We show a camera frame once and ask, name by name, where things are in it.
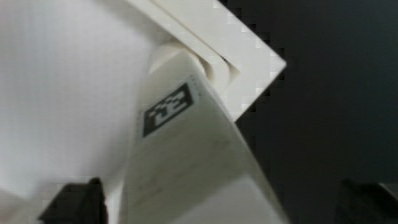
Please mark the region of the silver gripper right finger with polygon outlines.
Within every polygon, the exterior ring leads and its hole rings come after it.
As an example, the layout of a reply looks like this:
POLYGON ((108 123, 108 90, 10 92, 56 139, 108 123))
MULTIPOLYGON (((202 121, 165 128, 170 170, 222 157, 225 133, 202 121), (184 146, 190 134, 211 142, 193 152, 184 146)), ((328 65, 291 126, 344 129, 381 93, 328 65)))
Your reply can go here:
POLYGON ((341 181, 333 224, 398 224, 398 183, 341 181))

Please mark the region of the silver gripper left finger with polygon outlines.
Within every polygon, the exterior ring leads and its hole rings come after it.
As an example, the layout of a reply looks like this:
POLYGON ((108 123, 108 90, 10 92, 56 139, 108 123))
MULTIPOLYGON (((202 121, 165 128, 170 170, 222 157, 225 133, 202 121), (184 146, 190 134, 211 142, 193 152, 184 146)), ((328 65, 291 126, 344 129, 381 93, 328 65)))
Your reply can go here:
POLYGON ((62 187, 37 220, 42 224, 108 224, 99 178, 62 187))

